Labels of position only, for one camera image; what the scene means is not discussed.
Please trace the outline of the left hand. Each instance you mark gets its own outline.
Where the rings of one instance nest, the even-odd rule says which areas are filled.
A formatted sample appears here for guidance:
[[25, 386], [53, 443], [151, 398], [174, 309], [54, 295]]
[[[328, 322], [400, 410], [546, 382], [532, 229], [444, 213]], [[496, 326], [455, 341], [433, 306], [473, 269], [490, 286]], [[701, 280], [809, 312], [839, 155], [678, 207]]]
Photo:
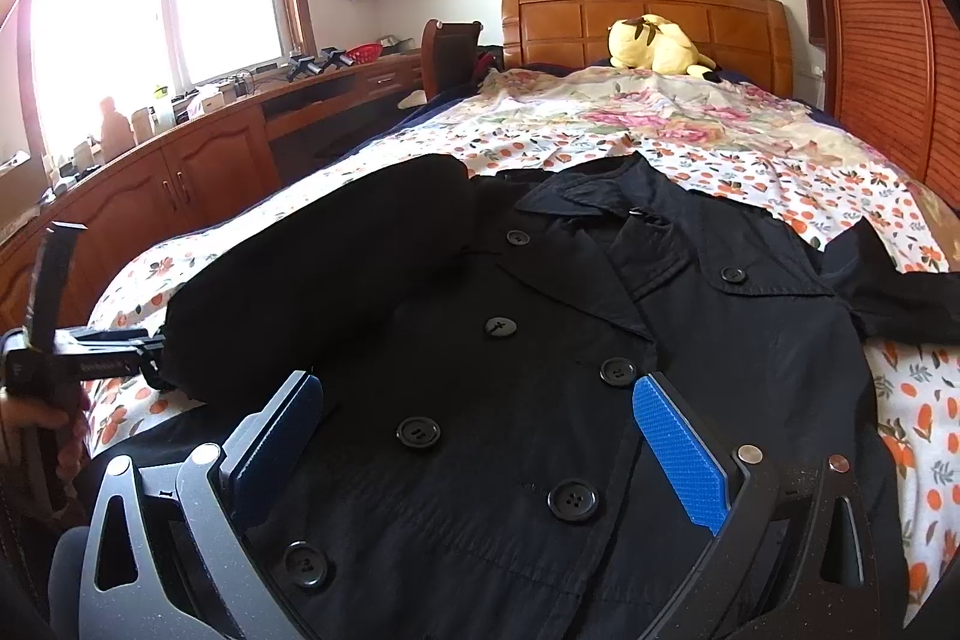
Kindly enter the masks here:
[[88, 433], [89, 398], [80, 390], [80, 411], [68, 417], [62, 409], [55, 409], [40, 399], [10, 396], [2, 390], [2, 466], [18, 468], [23, 461], [21, 432], [39, 427], [53, 432], [64, 432], [55, 474], [64, 484], [75, 479], [86, 459], [85, 438]]

